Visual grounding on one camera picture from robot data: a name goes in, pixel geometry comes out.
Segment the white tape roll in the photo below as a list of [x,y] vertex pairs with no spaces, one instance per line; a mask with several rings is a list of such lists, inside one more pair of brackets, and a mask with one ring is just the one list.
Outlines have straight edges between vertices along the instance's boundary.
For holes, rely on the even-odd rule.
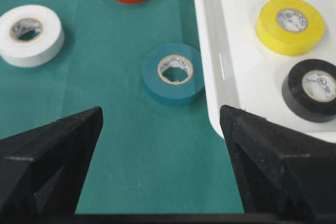
[[0,17],[0,55],[13,66],[42,65],[56,56],[63,43],[61,22],[45,6],[19,6]]

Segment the printed label inside tape core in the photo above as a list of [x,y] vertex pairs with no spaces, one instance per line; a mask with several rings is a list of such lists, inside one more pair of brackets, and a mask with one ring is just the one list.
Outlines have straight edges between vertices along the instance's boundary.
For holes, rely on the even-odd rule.
[[43,25],[34,18],[24,18],[16,22],[10,29],[10,36],[17,42],[31,42],[43,32]]
[[322,70],[312,70],[302,79],[305,93],[318,102],[330,102],[336,98],[336,79]]
[[291,33],[300,33],[308,27],[306,16],[295,9],[282,9],[279,11],[277,22],[282,29]]
[[[184,79],[183,81],[169,80],[167,77],[163,75],[163,72],[166,71],[168,68],[180,68],[187,74],[187,78]],[[193,76],[194,69],[192,63],[187,58],[180,55],[169,55],[164,57],[160,61],[157,67],[157,73],[164,82],[173,85],[180,85],[190,80],[190,78]]]

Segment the green table surface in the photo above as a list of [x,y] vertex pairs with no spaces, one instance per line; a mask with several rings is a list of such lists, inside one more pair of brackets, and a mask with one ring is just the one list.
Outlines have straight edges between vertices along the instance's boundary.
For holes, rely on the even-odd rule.
[[179,42],[199,50],[193,0],[0,0],[0,15],[26,4],[53,9],[66,42],[40,67],[0,60],[0,138],[101,106],[104,126],[77,213],[242,212],[205,95],[190,106],[163,106],[141,82],[154,47]]

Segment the black tape roll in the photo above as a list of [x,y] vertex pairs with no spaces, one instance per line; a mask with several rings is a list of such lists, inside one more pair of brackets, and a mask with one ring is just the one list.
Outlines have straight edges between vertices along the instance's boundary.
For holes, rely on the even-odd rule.
[[296,64],[282,85],[282,95],[289,109],[303,119],[317,123],[335,119],[336,66],[316,59]]

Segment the yellow tape roll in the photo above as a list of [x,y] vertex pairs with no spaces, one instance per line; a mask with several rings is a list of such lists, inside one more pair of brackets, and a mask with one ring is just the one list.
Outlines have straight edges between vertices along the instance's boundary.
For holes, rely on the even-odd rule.
[[261,10],[257,35],[269,49],[297,56],[311,51],[324,33],[320,13],[301,0],[272,0]]

